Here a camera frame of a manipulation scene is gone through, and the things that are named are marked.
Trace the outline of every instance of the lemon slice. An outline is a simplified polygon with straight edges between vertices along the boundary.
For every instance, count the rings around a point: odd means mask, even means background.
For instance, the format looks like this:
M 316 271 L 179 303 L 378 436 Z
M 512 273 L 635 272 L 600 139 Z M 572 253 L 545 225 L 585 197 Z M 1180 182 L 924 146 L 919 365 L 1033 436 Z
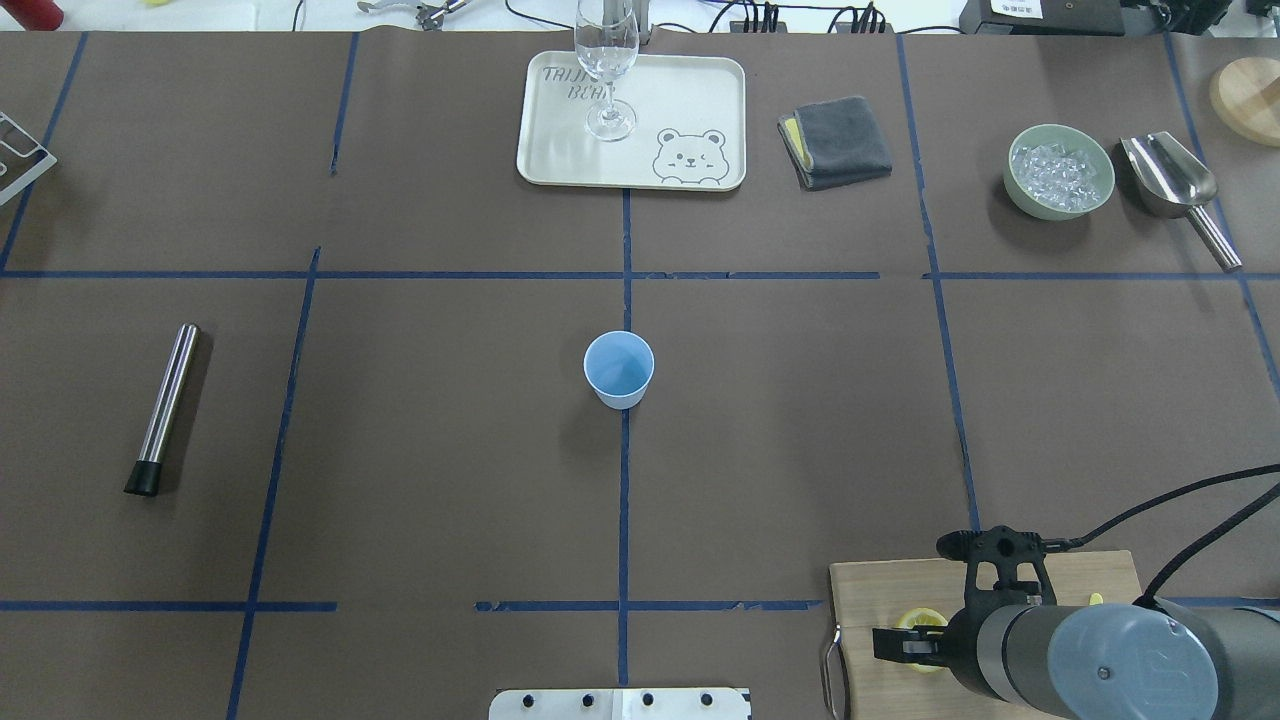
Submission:
M 897 619 L 899 628 L 914 628 L 916 625 L 940 625 L 946 626 L 947 619 L 942 616 L 937 610 L 931 610 L 928 607 L 913 607 L 906 611 L 901 618 Z M 945 670 L 945 667 L 938 667 L 936 665 L 919 665 L 913 662 L 911 667 L 916 673 L 937 673 L 938 670 Z

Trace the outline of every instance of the red object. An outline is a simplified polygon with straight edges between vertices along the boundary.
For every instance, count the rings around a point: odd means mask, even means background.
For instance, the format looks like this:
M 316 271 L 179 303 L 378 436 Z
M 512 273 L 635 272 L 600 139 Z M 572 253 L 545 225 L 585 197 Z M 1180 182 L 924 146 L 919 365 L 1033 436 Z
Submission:
M 27 29 L 58 29 L 63 24 L 63 9 L 54 0 L 0 0 L 0 8 Z

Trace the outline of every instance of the glass stem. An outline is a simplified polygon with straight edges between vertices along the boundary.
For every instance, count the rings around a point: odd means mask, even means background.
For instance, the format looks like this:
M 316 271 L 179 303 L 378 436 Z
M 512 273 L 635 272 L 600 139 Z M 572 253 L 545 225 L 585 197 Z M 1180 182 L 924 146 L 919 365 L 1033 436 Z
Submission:
M 604 101 L 604 119 L 613 122 L 618 117 L 618 109 L 613 106 L 613 83 L 604 83 L 604 92 L 607 94 Z

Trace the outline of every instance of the bear cartoon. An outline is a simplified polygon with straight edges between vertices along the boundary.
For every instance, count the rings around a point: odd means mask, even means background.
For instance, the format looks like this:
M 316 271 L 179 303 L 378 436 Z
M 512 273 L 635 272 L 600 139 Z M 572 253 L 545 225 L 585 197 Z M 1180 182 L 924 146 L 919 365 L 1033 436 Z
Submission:
M 680 135 L 667 128 L 658 133 L 658 156 L 653 172 L 663 184 L 719 184 L 728 176 L 724 133 L 709 129 L 703 135 Z

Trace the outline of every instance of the blue tape grid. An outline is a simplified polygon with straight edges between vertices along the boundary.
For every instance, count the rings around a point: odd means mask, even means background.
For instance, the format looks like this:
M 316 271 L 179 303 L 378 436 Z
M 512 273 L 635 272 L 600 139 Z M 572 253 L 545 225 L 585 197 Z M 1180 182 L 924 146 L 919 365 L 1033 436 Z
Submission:
M 951 415 L 956 425 L 956 436 L 960 441 L 960 456 L 964 464 L 964 489 L 969 498 L 969 527 L 974 530 L 982 529 L 982 519 L 978 515 L 978 495 L 973 487 L 973 465 L 969 460 L 969 437 L 964 429 L 964 406 L 960 404 L 960 383 L 956 379 L 956 363 L 951 352 L 951 327 L 947 324 L 947 305 L 942 296 L 942 277 L 938 266 L 938 249 L 933 237 L 933 222 L 929 219 L 929 206 L 924 200 L 924 161 L 920 159 L 920 138 L 915 127 L 915 105 L 911 102 L 911 79 L 906 72 L 906 46 L 902 36 L 896 35 L 897 41 L 897 69 L 902 78 L 902 104 L 906 106 L 906 129 L 911 136 L 911 160 L 915 168 L 915 190 L 920 196 L 920 223 L 924 225 L 924 236 L 928 238 L 929 249 L 929 274 L 925 275 L 933 283 L 933 305 L 938 314 L 938 331 L 942 333 L 942 357 L 947 365 L 947 386 L 951 389 Z
M 50 123 L 44 135 L 44 145 L 49 146 L 54 129 L 67 101 L 72 81 L 83 55 L 88 36 L 82 33 L 77 44 L 76 53 L 68 67 L 67 77 Z M 910 79 L 908 76 L 906 50 L 901 37 L 896 38 L 899 51 L 899 69 L 901 73 L 902 97 L 906 109 L 908 127 L 911 138 L 911 154 L 916 176 L 916 190 L 919 193 L 920 219 L 924 233 L 928 238 L 928 255 L 931 272 L 923 279 L 931 281 L 934 291 L 934 302 L 938 314 L 938 327 L 943 346 L 943 357 L 947 365 L 947 379 L 951 392 L 952 413 L 957 437 L 964 456 L 964 479 L 969 496 L 970 524 L 979 529 L 977 497 L 973 489 L 973 473 L 969 459 L 968 441 L 964 429 L 963 405 L 960 402 L 959 383 L 955 372 L 955 360 L 951 350 L 950 328 L 946 316 L 946 304 L 942 292 L 943 281 L 1230 281 L 1240 283 L 1242 293 L 1251 313 L 1254 332 L 1258 337 L 1263 359 L 1271 377 L 1274 389 L 1280 397 L 1280 377 L 1277 377 L 1275 361 L 1267 343 L 1257 315 L 1257 309 L 1249 292 L 1248 283 L 1256 281 L 1280 281 L 1280 273 L 1242 273 L 1233 277 L 1208 273 L 945 273 L 940 268 L 937 245 L 933 225 L 925 201 L 925 178 L 916 132 L 915 111 L 911 101 Z M 1170 69 L 1178 88 L 1179 102 L 1181 104 L 1184 119 L 1187 120 L 1192 143 L 1196 152 L 1203 159 L 1203 149 L 1196 132 L 1187 97 L 1181 85 L 1181 74 L 1172 50 L 1172 45 L 1166 33 L 1166 51 L 1169 54 Z M 338 108 L 338 118 L 334 127 L 333 155 L 330 158 L 330 174 L 337 172 L 338 154 L 342 142 L 342 132 L 346 119 L 347 104 L 349 100 L 352 77 L 358 49 L 358 33 L 352 33 L 348 50 L 347 70 L 343 79 L 342 97 Z M 334 612 L 338 610 L 335 602 L 260 602 L 262 569 L 266 557 L 266 546 L 270 537 L 271 518 L 274 514 L 276 488 L 279 484 L 280 468 L 283 461 L 284 443 L 288 433 L 292 404 L 297 387 L 297 369 L 302 352 L 302 343 L 306 336 L 306 325 L 310 315 L 311 299 L 317 279 L 590 279 L 590 281 L 623 281 L 623 328 L 631 329 L 631 290 L 634 281 L 874 281 L 879 279 L 879 273 L 874 272 L 635 272 L 631 265 L 631 191 L 622 191 L 622 245 L 623 269 L 616 272 L 415 272 L 415 270 L 317 270 L 320 250 L 312 255 L 311 266 L 307 272 L 296 270 L 5 270 L 9 255 L 15 242 L 22 218 L 26 213 L 27 202 L 35 186 L 28 187 L 20 201 L 10 225 L 5 246 L 0 252 L 0 277 L 14 279 L 306 279 L 302 310 L 298 322 L 298 331 L 294 338 L 294 352 L 289 368 L 289 380 L 285 391 L 284 407 L 280 416 L 280 428 L 276 437 L 276 451 L 273 460 L 271 477 L 268 487 L 268 496 L 262 512 L 262 524 L 259 534 L 259 544 L 255 555 L 253 573 L 250 580 L 248 597 L 244 602 L 200 602 L 200 601 L 0 601 L 0 611 L 12 612 L 243 612 L 244 620 L 241 633 L 241 646 L 237 653 L 236 670 L 233 675 L 232 694 L 228 703 L 227 716 L 236 717 L 239 702 L 239 693 L 243 687 L 244 670 L 247 666 L 248 650 L 252 638 L 253 618 L 257 612 Z M 1215 201 L 1215 208 L 1222 222 L 1224 232 L 1231 241 L 1230 227 L 1226 222 L 1221 204 Z M 634 601 L 630 598 L 630 411 L 622 413 L 621 421 L 622 451 L 620 459 L 620 515 L 618 515 L 618 600 L 617 601 L 502 601 L 497 603 L 477 602 L 477 612 L 617 612 L 618 614 L 618 682 L 621 687 L 627 685 L 627 616 L 630 612 L 713 612 L 713 611 L 806 611 L 822 606 L 820 600 L 726 600 L 726 601 Z M 1178 598 L 1179 602 L 1193 606 L 1234 606 L 1234 605 L 1261 605 L 1280 606 L 1280 598 Z
M 360 49 L 360 33 L 351 33 L 351 47 L 347 50 L 347 76 L 342 81 L 342 99 L 338 101 L 338 122 L 333 127 L 333 156 L 329 159 L 329 176 L 338 174 L 338 150 L 342 147 L 342 128 L 347 122 L 347 100 L 351 99 L 351 78 L 356 73 L 356 51 Z
M 247 602 L 0 600 L 0 612 L 244 612 Z M 259 602 L 257 612 L 337 612 L 337 602 Z
M 307 287 L 302 293 L 302 311 L 298 315 L 298 332 L 293 338 L 293 359 L 289 363 L 289 380 L 284 391 L 284 407 L 280 410 L 280 429 L 275 436 L 275 456 L 271 460 L 271 479 L 266 486 L 266 501 L 262 507 L 262 525 L 257 533 L 257 552 L 253 555 L 253 573 L 248 583 L 248 598 L 244 601 L 244 623 L 241 628 L 239 651 L 236 655 L 236 670 L 232 675 L 230 700 L 227 703 L 227 720 L 234 720 L 239 710 L 239 693 L 244 685 L 244 666 L 248 662 L 248 647 L 253 638 L 253 618 L 257 615 L 257 596 L 262 587 L 262 566 L 266 564 L 266 543 L 271 536 L 271 516 L 275 512 L 275 492 L 280 484 L 280 468 L 284 464 L 284 442 L 289 434 L 289 420 L 293 415 L 293 396 L 298 387 L 298 364 L 302 360 L 302 342 L 307 336 L 307 319 L 311 316 L 311 297 L 316 288 L 316 266 L 320 264 L 320 249 L 311 254 L 311 266 L 307 269 Z
M 1196 131 L 1196 119 L 1192 118 L 1192 108 L 1187 102 L 1187 88 L 1183 86 L 1183 72 L 1178 65 L 1178 54 L 1174 53 L 1174 41 L 1169 32 L 1165 32 L 1165 54 L 1169 56 L 1169 72 L 1172 74 L 1174 90 L 1178 91 L 1178 104 L 1183 110 L 1183 120 L 1187 122 L 1187 133 L 1192 138 L 1192 147 L 1196 150 L 1196 156 L 1201 159 L 1202 163 L 1208 165 L 1208 159 L 1204 158 L 1204 147 L 1199 142 L 1199 132 Z M 1226 220 L 1226 213 L 1222 211 L 1222 201 L 1217 197 L 1213 199 L 1213 210 L 1217 211 L 1219 223 L 1222 225 L 1222 234 L 1226 236 L 1226 242 L 1235 247 L 1235 238 L 1231 237 L 1231 224 Z M 1267 368 L 1267 377 L 1271 378 L 1271 391 L 1275 393 L 1276 398 L 1280 400 L 1280 373 L 1276 373 L 1275 356 L 1271 354 L 1271 343 L 1267 342 L 1267 333 L 1262 328 L 1262 319 L 1258 316 L 1258 306 L 1253 302 L 1253 291 L 1249 290 L 1249 275 L 1239 274 L 1236 282 L 1240 283 L 1240 295 L 1244 297 L 1244 306 L 1249 311 L 1249 322 L 1253 323 L 1253 334 L 1258 340 L 1258 350 L 1262 352 L 1262 361 Z

